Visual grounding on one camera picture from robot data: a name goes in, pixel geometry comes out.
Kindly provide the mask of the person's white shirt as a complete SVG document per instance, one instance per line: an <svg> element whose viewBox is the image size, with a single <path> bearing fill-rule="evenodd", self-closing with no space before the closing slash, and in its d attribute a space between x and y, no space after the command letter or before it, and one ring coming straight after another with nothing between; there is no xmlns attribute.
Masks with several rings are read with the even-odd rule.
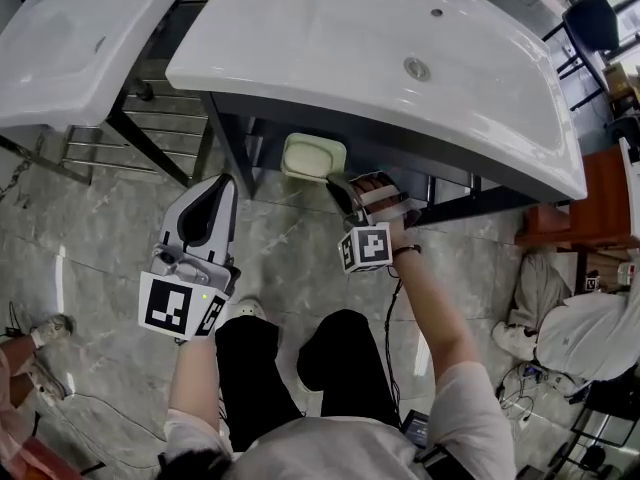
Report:
<svg viewBox="0 0 640 480"><path fill-rule="evenodd" d="M474 480L515 480L511 426L486 368L463 362L436 384L427 448L444 448ZM224 480L432 480L417 448L377 420L307 417L259 438Z"/></svg>

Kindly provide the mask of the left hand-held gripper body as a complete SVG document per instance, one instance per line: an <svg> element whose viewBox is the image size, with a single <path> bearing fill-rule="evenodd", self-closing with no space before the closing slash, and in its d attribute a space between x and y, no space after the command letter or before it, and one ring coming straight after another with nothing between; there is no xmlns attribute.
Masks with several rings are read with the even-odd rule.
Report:
<svg viewBox="0 0 640 480"><path fill-rule="evenodd" d="M140 276L138 324L178 342L207 338L239 276L231 256L218 264L158 244Z"/></svg>

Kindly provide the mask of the person's right hand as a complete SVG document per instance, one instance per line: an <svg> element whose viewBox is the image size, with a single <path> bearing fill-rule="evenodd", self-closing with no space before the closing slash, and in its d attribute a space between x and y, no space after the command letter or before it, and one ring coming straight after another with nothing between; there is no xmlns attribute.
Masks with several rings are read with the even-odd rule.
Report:
<svg viewBox="0 0 640 480"><path fill-rule="evenodd" d="M371 225L401 219L407 212L398 187L379 173L355 178L350 186L356 193L357 209Z"/></svg>

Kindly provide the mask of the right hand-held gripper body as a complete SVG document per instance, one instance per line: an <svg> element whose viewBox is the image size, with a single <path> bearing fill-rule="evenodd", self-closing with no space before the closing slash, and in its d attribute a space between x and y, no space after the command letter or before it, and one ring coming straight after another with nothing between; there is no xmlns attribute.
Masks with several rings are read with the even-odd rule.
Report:
<svg viewBox="0 0 640 480"><path fill-rule="evenodd" d="M361 176L375 176L377 173L380 177L385 177L395 184L386 173L381 171ZM410 198L407 193L401 190L400 192L404 196L407 210L402 219L404 226L410 227L420 217L421 210L416 201ZM342 216L342 218L346 235L338 243L338 250L343 269L346 272L374 271L392 264L390 222L371 225L359 210L351 216Z"/></svg>

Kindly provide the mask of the black handheld screen device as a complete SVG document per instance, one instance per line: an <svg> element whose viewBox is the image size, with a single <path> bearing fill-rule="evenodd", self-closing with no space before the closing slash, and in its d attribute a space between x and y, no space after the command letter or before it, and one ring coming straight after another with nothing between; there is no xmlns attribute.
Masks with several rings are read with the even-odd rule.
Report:
<svg viewBox="0 0 640 480"><path fill-rule="evenodd" d="M400 431L417 448L424 450L427 446L429 416L411 409L404 418Z"/></svg>

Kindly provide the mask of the person's black trousers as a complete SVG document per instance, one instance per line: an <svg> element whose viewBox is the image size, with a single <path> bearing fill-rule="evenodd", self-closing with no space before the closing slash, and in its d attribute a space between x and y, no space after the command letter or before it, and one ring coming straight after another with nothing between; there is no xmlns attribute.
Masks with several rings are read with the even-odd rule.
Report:
<svg viewBox="0 0 640 480"><path fill-rule="evenodd" d="M302 417L276 366L279 327L256 316L226 321L215 333L229 439L244 452L261 436ZM359 417L400 427L368 320L350 309L325 317L300 348L296 372L323 394L323 417Z"/></svg>

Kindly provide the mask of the person's left forearm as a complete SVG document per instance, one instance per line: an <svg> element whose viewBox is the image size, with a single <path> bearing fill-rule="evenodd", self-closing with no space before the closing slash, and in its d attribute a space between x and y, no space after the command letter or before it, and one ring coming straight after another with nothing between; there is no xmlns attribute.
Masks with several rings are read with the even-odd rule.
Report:
<svg viewBox="0 0 640 480"><path fill-rule="evenodd" d="M172 377L169 408L194 416L220 430L219 378L212 337L179 347Z"/></svg>

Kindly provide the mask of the white sink with black faucet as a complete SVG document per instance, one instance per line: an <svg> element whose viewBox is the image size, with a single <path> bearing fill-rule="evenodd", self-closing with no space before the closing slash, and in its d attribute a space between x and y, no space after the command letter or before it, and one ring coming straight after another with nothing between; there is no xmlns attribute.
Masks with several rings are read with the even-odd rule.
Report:
<svg viewBox="0 0 640 480"><path fill-rule="evenodd" d="M223 112L362 118L368 140L540 202L587 194L548 47L487 0L209 0L166 76Z"/></svg>

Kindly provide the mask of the black floor fan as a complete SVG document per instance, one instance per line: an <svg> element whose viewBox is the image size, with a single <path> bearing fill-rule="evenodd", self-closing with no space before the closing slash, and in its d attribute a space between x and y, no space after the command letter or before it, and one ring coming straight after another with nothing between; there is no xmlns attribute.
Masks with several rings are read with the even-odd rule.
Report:
<svg viewBox="0 0 640 480"><path fill-rule="evenodd" d="M606 451L602 446L588 446L577 465L584 473L590 474L594 480L607 480L613 471L611 464L605 463Z"/></svg>

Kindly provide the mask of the white soap bar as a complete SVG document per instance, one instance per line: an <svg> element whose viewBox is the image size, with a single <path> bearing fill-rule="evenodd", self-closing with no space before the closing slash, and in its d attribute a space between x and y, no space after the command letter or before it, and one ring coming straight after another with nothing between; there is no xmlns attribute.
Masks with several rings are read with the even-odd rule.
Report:
<svg viewBox="0 0 640 480"><path fill-rule="evenodd" d="M325 177L332 168L331 155L313 144L291 143L283 156L284 168L311 177Z"/></svg>

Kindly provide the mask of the pale green soap dish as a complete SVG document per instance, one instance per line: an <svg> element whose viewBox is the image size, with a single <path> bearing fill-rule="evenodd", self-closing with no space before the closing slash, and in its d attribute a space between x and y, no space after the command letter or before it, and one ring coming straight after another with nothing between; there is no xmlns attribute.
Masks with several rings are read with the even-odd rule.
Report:
<svg viewBox="0 0 640 480"><path fill-rule="evenodd" d="M322 148L328 152L332 157L331 171L325 177L311 177L294 172L289 172L284 168L283 156L286 147L291 143L308 143L313 144L319 148ZM331 139L317 137L303 133L291 133L287 136L284 143L283 153L281 157L280 170L288 177L303 179L306 181L317 182L326 184L327 176L330 174L341 174L344 172L344 166L346 162L347 150L343 143Z"/></svg>

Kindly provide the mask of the wooden cabinet with white top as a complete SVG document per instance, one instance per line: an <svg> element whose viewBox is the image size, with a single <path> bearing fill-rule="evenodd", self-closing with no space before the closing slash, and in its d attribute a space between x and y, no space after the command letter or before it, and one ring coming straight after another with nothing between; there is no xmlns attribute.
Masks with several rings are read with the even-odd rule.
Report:
<svg viewBox="0 0 640 480"><path fill-rule="evenodd" d="M640 248L632 230L630 189L619 145L583 157L588 195L563 212L550 204L528 210L515 237L524 248L556 246L569 251Z"/></svg>

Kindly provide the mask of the person's white shoe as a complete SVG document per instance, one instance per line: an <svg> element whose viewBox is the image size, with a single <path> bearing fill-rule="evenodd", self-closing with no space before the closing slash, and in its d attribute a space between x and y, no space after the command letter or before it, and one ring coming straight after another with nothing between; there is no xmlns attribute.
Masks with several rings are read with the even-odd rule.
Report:
<svg viewBox="0 0 640 480"><path fill-rule="evenodd" d="M266 321L266 314L259 300L255 297L245 297L233 307L233 317L254 317Z"/></svg>

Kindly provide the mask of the black metal stand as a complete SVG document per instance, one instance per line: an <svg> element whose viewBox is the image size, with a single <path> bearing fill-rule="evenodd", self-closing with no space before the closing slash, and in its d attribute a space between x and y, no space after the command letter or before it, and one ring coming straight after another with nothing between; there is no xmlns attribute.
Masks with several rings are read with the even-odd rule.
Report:
<svg viewBox="0 0 640 480"><path fill-rule="evenodd" d="M571 431L623 448L640 422L640 376L636 366L609 381L594 382Z"/></svg>

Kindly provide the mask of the cardboard box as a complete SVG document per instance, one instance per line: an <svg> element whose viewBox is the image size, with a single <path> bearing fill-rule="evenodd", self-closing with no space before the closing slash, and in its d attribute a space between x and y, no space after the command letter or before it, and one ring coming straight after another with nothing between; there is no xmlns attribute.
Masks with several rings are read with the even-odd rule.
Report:
<svg viewBox="0 0 640 480"><path fill-rule="evenodd" d="M632 94L640 95L640 76L628 73L620 62L610 64L603 70L607 92L612 100Z"/></svg>

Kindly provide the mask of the dark blue chair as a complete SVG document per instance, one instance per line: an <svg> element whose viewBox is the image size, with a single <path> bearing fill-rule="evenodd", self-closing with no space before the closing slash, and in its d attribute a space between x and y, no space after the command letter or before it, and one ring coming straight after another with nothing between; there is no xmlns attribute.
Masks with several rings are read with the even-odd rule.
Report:
<svg viewBox="0 0 640 480"><path fill-rule="evenodd" d="M620 46L617 14L608 0L578 0L542 41L547 42L560 31L567 36L573 53L556 69L559 79L585 69L597 84L596 90L570 105L570 110L575 111L608 91L602 54Z"/></svg>

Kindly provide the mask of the person's right forearm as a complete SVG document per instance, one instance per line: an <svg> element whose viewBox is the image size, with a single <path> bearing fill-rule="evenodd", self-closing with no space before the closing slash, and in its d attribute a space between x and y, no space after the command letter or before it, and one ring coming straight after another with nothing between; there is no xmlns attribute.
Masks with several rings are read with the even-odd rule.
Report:
<svg viewBox="0 0 640 480"><path fill-rule="evenodd" d="M403 219L390 222L392 250L411 245ZM393 267L404 285L416 323L426 340L433 362L436 384L454 366L478 362L471 331L423 263L421 254L407 252L393 260Z"/></svg>

